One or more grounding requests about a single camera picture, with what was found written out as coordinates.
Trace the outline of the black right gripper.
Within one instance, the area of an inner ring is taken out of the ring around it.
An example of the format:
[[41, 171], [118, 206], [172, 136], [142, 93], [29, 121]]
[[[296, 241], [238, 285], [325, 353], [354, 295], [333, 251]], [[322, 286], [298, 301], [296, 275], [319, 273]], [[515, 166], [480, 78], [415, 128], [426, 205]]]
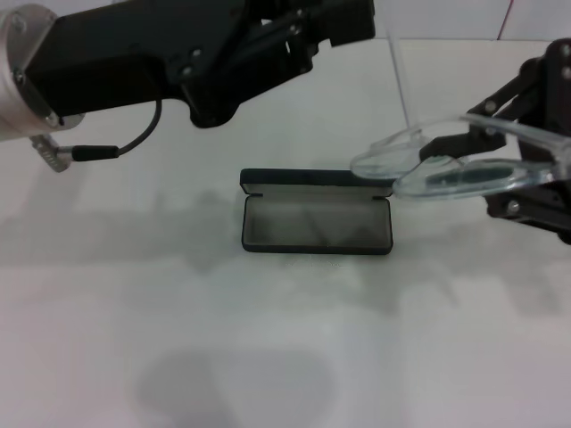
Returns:
[[[518, 122], [534, 128], [570, 136], [570, 40], [558, 39], [545, 54], [521, 66], [518, 75], [487, 97], [468, 114]], [[485, 125], [469, 125], [468, 132], [439, 136], [421, 149], [421, 159], [494, 152], [506, 145], [500, 131]], [[451, 170], [426, 179], [428, 185], [477, 185], [509, 178], [513, 167]], [[535, 185], [485, 198], [487, 213], [556, 234], [570, 243], [570, 180]]]

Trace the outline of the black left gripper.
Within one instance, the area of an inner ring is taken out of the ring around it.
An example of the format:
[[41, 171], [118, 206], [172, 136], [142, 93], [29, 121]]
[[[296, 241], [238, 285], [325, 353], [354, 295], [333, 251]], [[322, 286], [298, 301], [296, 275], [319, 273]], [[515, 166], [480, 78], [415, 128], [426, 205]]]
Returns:
[[28, 74], [67, 116], [177, 99], [198, 128], [288, 80], [245, 1], [127, 1], [56, 20]]

